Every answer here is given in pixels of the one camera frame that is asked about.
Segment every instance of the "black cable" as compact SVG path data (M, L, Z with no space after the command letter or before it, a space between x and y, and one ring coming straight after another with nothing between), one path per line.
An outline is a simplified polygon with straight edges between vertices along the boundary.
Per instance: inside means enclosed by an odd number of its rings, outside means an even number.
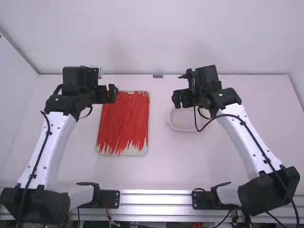
M204 189L202 189L202 188L196 188L196 189L193 189L192 192L194 192L195 190L206 191L206 190L204 190Z
M195 123L195 128L198 132L201 132L202 130L204 130L212 121L214 121L217 118L220 117L224 117L224 116L228 116L228 117L233 117L238 119L241 122L241 125L243 125L248 133L250 134L250 136L252 137L253 141L256 143L257 147L259 148L259 150L261 151L263 157L265 158L266 162L268 163L268 165L270 166L270 168L272 169L272 171L274 172L274 174L276 175L277 179L279 180L280 184L282 185L282 187L284 188L286 194L288 194L287 192L287 187L285 186L284 182L282 181L281 177L279 176L279 174L276 172L275 168L273 167L273 165L271 164L270 159L267 157L267 155L265 154L265 152L263 151L261 145L258 143L257 139L255 138L255 136L252 134L251 130L249 129L249 127L247 126L246 122L243 121L240 117L236 116L236 115L232 115L232 114L221 114L221 115L217 115L214 118L212 118L211 120L209 120L201 129L198 129L197 127L197 123L196 123L196 113L195 113L195 107L194 107L194 123ZM295 219L296 219L296 225L295 228L298 228L300 225L300 218L299 218L299 213L298 210L296 208L295 202L293 200L293 198L291 198L291 204L293 205L294 208L294 212L295 212Z
M228 218L228 215L230 214L231 211L232 211L232 210L230 210L230 211L228 212L228 214L224 217L224 219L221 220L220 223L218 223L214 228L218 228L220 225L222 225L222 223L225 222L225 220Z
M28 192L28 189L29 189L29 184L30 182L32 181L32 179L34 178L34 175L35 175L35 172L37 170L37 167L38 167L38 164L39 164L39 161L40 161L40 158L42 156L42 152L44 150L44 147L46 146L47 144L47 140L48 140L48 137L52 134L51 132L51 126L50 126L50 123L49 123L49 120L47 118L47 115L43 112L43 111L40 111L41 114L44 116L46 122L47 122L47 133L46 133L46 137L44 139L44 142L42 144L42 147L40 149L40 152L39 152L39 155L37 157L37 161L34 165L34 168L33 168L33 171L31 173L31 175L29 176L29 179L28 179L28 182L27 184L25 185L25 188L23 190L23 193L22 193L22 197L21 197L21 201L20 201L20 207L19 207L19 212L18 212L18 218L17 218L17 223L16 223L16 227L19 228L20 227L20 223L21 223L21 218L22 218L22 212L23 212L23 207L24 207L24 200L25 200L25 197L27 195L27 192Z
M243 213L244 216L244 227L246 228L252 228L252 222L251 222L251 217L250 215L247 214L247 212L245 211L244 207L241 207L241 211Z
M134 222L134 223L133 223L133 224L132 224L131 226L129 226L128 228L131 228L131 227L133 227L133 226L135 225L135 223L136 223L136 222Z
M54 90L53 95L57 95L59 93L59 91L61 90L61 87L62 87L62 84L58 85L56 87L56 89Z
M204 116L204 115L200 112L200 107L198 107L198 113L199 113L199 115L200 115L201 117L205 118L206 120L211 120L211 117L208 118L208 117Z
M89 113L88 113L86 116L81 117L81 118L79 118L79 119L84 119L84 118L88 117L88 116L92 113L92 110L93 110L93 107L91 106L91 107L90 107Z
M77 223L77 227L76 227L76 228L79 228L79 227L80 227L80 213L79 213L79 208L77 208L77 215L78 215L78 223Z
M266 214L268 214L270 217L272 217L278 224L280 224L283 228L287 228L286 226L284 226L284 224L282 222L280 222L276 217L274 217L272 214L270 214L270 212L266 211Z

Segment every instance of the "red straw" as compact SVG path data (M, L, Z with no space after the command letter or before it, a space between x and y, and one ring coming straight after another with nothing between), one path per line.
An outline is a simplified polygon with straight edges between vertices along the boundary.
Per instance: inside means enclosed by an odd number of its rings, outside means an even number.
M148 146L150 98L147 92L119 92L114 104L102 107L97 137L99 153L120 155L130 145Z

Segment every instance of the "cable connector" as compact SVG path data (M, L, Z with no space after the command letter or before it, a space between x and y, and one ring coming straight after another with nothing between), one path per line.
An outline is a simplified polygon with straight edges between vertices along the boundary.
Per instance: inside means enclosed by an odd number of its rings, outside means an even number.
M120 223L119 222L117 222L117 221L115 221L115 220L113 220L111 217L108 217L108 221L109 221L109 224L110 224L110 227L112 226L112 225L115 225L115 226L117 226L117 227L121 227L120 226Z
M238 217L238 215L235 215L235 216L232 217L232 224L234 226L236 226L237 223L239 223L239 217Z
M183 78L183 79L186 79L186 78L188 78L188 77L187 77L186 74L183 74L183 75L179 76L178 78L179 78L179 79L182 79L182 78Z

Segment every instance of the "black mounting bracket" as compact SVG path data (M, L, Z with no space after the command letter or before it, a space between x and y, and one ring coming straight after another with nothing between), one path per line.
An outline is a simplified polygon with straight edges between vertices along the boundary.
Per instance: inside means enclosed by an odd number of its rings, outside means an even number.
M231 210L237 209L236 205L214 203L214 194L211 191L193 191L192 192L192 207L195 210Z
M120 191L118 190L100 190L99 200L94 204L84 204L80 208L105 208L105 202L108 209L118 209L120 204Z
M80 182L77 185L91 185L94 187L93 200L80 206L80 208L105 208L118 209L120 204L120 191L101 190L98 183Z

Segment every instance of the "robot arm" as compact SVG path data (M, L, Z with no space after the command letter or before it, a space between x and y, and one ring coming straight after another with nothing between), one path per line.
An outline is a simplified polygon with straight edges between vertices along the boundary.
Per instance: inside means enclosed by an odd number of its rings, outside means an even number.
M211 188L214 207L234 204L255 216L292 202L300 180L295 167L285 168L265 145L251 124L242 101L232 88L223 89L216 67L188 69L189 88L173 92L175 108L195 107L209 110L226 130L245 166L249 182L233 188L223 183Z
M54 184L68 138L80 113L93 104L114 103L118 89L98 85L99 68L65 67L63 84L46 102L41 135L22 176L14 188L4 188L0 204L17 219L17 223L62 224L71 209L100 197L95 183L78 183L68 193L54 191Z

